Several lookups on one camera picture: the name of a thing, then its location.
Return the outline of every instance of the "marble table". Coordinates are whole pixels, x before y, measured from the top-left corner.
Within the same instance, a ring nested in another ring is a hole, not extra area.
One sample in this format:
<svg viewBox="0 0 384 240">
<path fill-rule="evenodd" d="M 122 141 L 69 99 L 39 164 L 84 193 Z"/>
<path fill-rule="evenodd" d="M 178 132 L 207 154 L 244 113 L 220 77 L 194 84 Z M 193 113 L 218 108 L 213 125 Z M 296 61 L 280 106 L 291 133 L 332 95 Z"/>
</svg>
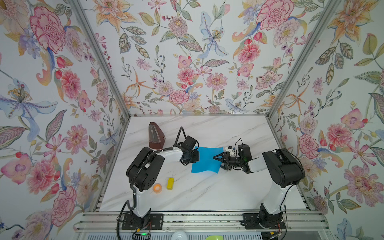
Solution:
<svg viewBox="0 0 384 240">
<path fill-rule="evenodd" d="M 126 170 L 139 151 L 148 145 L 148 125 L 156 122 L 166 136 L 164 147 L 174 144 L 179 128 L 197 139 L 201 147 L 234 146 L 241 138 L 251 148 L 253 158 L 278 148 L 264 116 L 148 116 L 132 117 L 111 179 L 107 186 L 101 212 L 119 212 L 126 200 L 132 203 Z M 255 210 L 269 192 L 272 179 L 268 170 L 246 174 L 243 171 L 219 170 L 191 173 L 192 165 L 164 162 L 156 183 L 162 192 L 151 191 L 152 211 Z M 168 178 L 175 179 L 173 190 L 167 190 Z M 287 209 L 304 209 L 296 187 L 286 199 Z"/>
</svg>

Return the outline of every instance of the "wall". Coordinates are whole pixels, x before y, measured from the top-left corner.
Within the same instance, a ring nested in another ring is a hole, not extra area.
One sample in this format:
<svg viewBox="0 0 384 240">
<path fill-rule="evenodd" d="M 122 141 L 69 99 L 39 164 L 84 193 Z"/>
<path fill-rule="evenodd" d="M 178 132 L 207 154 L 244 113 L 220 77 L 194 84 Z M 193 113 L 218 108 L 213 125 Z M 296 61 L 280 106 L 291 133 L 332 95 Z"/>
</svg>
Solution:
<svg viewBox="0 0 384 240">
<path fill-rule="evenodd" d="M 0 1 L 0 42 L 0 239 L 71 239 L 124 117 L 65 0 Z"/>
<path fill-rule="evenodd" d="M 327 1 L 82 1 L 133 114 L 265 113 Z"/>
<path fill-rule="evenodd" d="M 272 122 L 336 239 L 382 239 L 383 1 L 343 1 Z"/>
</svg>

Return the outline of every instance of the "pink flower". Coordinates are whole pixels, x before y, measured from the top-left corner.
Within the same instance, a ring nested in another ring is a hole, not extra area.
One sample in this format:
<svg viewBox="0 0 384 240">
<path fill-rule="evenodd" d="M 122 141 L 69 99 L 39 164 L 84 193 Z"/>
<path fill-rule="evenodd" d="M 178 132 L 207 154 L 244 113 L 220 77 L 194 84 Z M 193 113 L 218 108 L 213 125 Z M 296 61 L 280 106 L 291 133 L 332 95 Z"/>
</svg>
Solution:
<svg viewBox="0 0 384 240">
<path fill-rule="evenodd" d="M 241 63 L 251 63 L 260 55 L 260 52 L 259 45 L 251 43 L 241 49 L 238 59 Z"/>
<path fill-rule="evenodd" d="M 81 91 L 81 94 L 77 98 L 79 101 L 80 109 L 85 112 L 86 108 L 89 108 L 91 106 L 91 102 L 88 98 L 88 94 L 85 92 L 85 90 Z"/>
<path fill-rule="evenodd" d="M 299 138 L 300 150 L 305 156 L 309 159 L 314 159 L 319 155 L 317 149 L 319 145 L 316 142 L 316 139 L 310 135 L 304 134 Z"/>
<path fill-rule="evenodd" d="M 81 91 L 80 78 L 71 70 L 65 71 L 61 76 L 61 88 L 70 99 L 75 99 Z"/>
<path fill-rule="evenodd" d="M 35 163 L 31 169 L 31 177 L 28 178 L 29 192 L 38 194 L 45 191 L 53 182 L 55 166 L 49 160 L 42 160 Z"/>
<path fill-rule="evenodd" d="M 169 95 L 169 100 L 175 104 L 182 104 L 189 100 L 189 93 L 184 90 L 177 90 Z"/>
<path fill-rule="evenodd" d="M 97 96 L 96 99 L 103 103 L 103 106 L 106 107 L 108 104 L 108 84 L 104 79 L 102 83 L 96 85 L 97 88 Z"/>
<path fill-rule="evenodd" d="M 77 127 L 72 126 L 71 130 L 72 131 L 67 132 L 69 137 L 65 137 L 63 141 L 66 142 L 65 147 L 68 150 L 72 149 L 71 154 L 74 155 L 79 153 L 79 148 L 81 149 L 83 147 L 88 146 L 87 144 L 88 135 L 86 135 L 87 130 L 83 128 L 82 124 L 78 125 Z"/>
<path fill-rule="evenodd" d="M 212 87 L 216 91 L 219 91 L 220 89 L 223 89 L 227 84 L 227 77 L 224 77 L 222 73 L 218 74 L 215 73 L 215 75 L 211 75 L 207 78 L 206 85 L 210 88 Z"/>
<path fill-rule="evenodd" d="M 45 7 L 35 7 L 35 15 L 29 18 L 31 28 L 40 45 L 49 47 L 55 54 L 65 45 L 65 31 L 59 17 Z"/>
<path fill-rule="evenodd" d="M 243 75 L 244 77 L 248 77 L 249 74 L 251 74 L 251 71 L 252 71 L 252 69 L 253 69 L 253 66 L 254 66 L 253 63 L 251 63 L 251 64 L 248 64 L 248 63 L 243 64 L 243 65 L 239 68 L 239 70 L 237 71 L 237 73 Z"/>
<path fill-rule="evenodd" d="M 383 195 L 380 192 L 384 190 L 384 185 L 376 182 L 379 177 L 376 174 L 368 175 L 369 167 L 366 165 L 353 166 L 352 172 L 345 169 L 344 178 L 349 181 L 347 194 L 356 197 L 359 203 L 362 203 L 364 196 L 365 203 L 370 207 L 374 207 L 376 202 L 383 203 Z"/>
<path fill-rule="evenodd" d="M 358 108 L 350 111 L 341 118 L 341 122 L 347 125 L 350 129 L 359 129 L 364 127 L 362 122 L 362 114 Z"/>
<path fill-rule="evenodd" d="M 31 166 L 32 164 L 28 154 L 23 154 L 19 159 L 12 160 L 5 164 L 0 171 L 7 178 L 12 179 L 12 182 L 22 184 L 29 174 Z"/>
<path fill-rule="evenodd" d="M 68 186 L 65 191 L 60 191 L 58 197 L 53 202 L 51 210 L 52 224 L 60 227 L 71 216 L 75 207 L 76 191 Z"/>
<path fill-rule="evenodd" d="M 289 18 L 293 8 L 291 0 L 267 0 L 257 15 L 256 23 L 261 23 L 260 29 L 277 28 Z"/>
<path fill-rule="evenodd" d="M 256 82 L 258 83 L 256 85 L 256 89 L 264 89 L 271 85 L 273 85 L 275 82 L 279 81 L 283 77 L 282 74 L 275 74 L 272 71 L 267 71 L 264 73 L 263 76 L 257 77 Z"/>
<path fill-rule="evenodd" d="M 347 146 L 353 138 L 352 132 L 347 127 L 343 127 L 341 123 L 331 124 L 328 127 L 327 137 L 333 145 L 336 147 Z"/>
<path fill-rule="evenodd" d="M 373 153 L 364 153 L 365 151 L 368 150 L 369 145 L 364 145 L 364 146 L 361 147 L 361 149 L 360 149 L 359 145 L 360 145 L 359 141 L 355 141 L 355 147 L 352 147 L 351 145 L 348 144 L 349 149 L 352 152 L 356 153 L 355 155 L 353 155 L 353 158 L 356 159 L 356 158 L 358 158 L 360 156 L 360 159 L 364 163 L 365 166 L 368 167 L 367 162 L 369 164 L 375 166 L 376 163 L 374 161 L 372 161 L 371 159 L 367 158 L 367 157 L 375 157 L 376 155 L 373 154 Z"/>
<path fill-rule="evenodd" d="M 177 74 L 177 78 L 184 83 L 188 83 L 192 81 L 194 77 L 195 77 L 195 72 L 191 68 L 183 68 Z"/>
<path fill-rule="evenodd" d="M 48 152 L 45 152 L 44 157 L 52 154 L 51 159 L 54 158 L 57 152 L 61 152 L 61 149 L 59 149 L 59 146 L 63 143 L 63 141 L 64 140 L 61 139 L 61 134 L 59 134 L 59 136 L 57 137 L 57 141 L 56 141 L 56 137 L 53 136 L 52 137 L 53 144 L 50 144 L 50 143 L 45 144 L 45 146 L 51 150 L 49 150 Z"/>
<path fill-rule="evenodd" d="M 192 59 L 189 59 L 181 55 L 179 56 L 179 63 L 178 63 L 179 68 L 189 68 L 191 63 L 192 63 Z"/>
</svg>

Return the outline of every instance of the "yellow block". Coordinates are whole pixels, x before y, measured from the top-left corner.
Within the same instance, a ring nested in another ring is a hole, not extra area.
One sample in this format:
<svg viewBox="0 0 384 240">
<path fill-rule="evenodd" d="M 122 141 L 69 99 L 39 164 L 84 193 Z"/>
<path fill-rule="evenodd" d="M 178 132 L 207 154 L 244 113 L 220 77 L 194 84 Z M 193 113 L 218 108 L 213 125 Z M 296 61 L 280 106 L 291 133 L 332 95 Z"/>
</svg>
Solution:
<svg viewBox="0 0 384 240">
<path fill-rule="evenodd" d="M 173 189 L 173 182 L 175 181 L 175 179 L 173 177 L 170 177 L 168 179 L 168 184 L 167 184 L 167 189 L 168 190 L 172 190 Z"/>
</svg>

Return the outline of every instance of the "blue towel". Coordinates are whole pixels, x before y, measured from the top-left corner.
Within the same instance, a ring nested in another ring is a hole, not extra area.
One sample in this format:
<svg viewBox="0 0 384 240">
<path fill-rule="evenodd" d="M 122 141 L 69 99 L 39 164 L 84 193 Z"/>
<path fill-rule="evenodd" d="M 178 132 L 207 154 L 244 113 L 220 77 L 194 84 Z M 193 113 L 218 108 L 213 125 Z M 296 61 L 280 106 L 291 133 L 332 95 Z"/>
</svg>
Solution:
<svg viewBox="0 0 384 240">
<path fill-rule="evenodd" d="M 192 173 L 212 171 L 218 173 L 221 162 L 213 159 L 214 156 L 224 152 L 223 147 L 199 147 L 200 160 L 192 164 Z"/>
</svg>

